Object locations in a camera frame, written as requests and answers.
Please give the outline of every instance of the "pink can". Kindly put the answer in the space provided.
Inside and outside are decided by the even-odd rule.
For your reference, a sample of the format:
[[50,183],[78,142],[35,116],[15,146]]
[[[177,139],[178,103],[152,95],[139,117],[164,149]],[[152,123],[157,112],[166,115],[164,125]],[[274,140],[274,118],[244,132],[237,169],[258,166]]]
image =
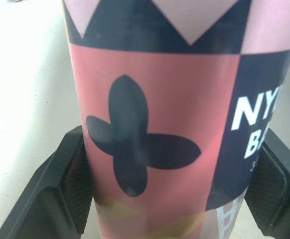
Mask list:
[[104,239],[226,239],[290,61],[290,0],[64,0]]

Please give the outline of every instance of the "yellow graphic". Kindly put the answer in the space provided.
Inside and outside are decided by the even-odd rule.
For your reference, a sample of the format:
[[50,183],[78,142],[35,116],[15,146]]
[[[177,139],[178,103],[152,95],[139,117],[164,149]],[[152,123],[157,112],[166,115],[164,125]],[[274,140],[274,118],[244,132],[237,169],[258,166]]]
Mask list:
[[104,221],[125,219],[140,213],[140,211],[112,198],[106,198],[100,203],[96,203],[96,209],[98,216]]
[[182,217],[168,226],[140,239],[182,239],[198,229],[204,220],[204,213],[198,216]]

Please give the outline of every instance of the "white table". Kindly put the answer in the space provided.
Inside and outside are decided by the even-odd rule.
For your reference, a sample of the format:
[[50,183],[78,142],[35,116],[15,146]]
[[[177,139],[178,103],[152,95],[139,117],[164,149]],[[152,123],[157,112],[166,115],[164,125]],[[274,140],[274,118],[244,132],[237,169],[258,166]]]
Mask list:
[[[81,124],[59,0],[0,0],[0,227],[64,134]],[[290,148],[290,70],[272,129]],[[99,239],[91,208],[82,239]],[[243,204],[232,239],[264,238]]]

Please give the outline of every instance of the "navy blue panel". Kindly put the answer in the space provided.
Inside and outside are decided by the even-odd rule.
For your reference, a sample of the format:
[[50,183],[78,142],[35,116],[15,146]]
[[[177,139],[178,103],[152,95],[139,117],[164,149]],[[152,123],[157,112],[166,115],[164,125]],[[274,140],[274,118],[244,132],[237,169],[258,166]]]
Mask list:
[[238,1],[191,46],[150,0],[101,0],[83,39],[66,5],[64,9],[73,44],[141,52],[237,54],[250,1]]
[[271,54],[243,55],[229,107],[225,132],[219,152],[206,210],[223,206],[237,198],[249,185],[253,163],[258,152],[244,159],[250,134],[258,129],[264,132],[272,113],[266,119],[264,96],[256,123],[250,126],[243,115],[240,128],[231,131],[237,100],[247,96],[254,107],[257,96],[281,85],[290,61],[290,51]]

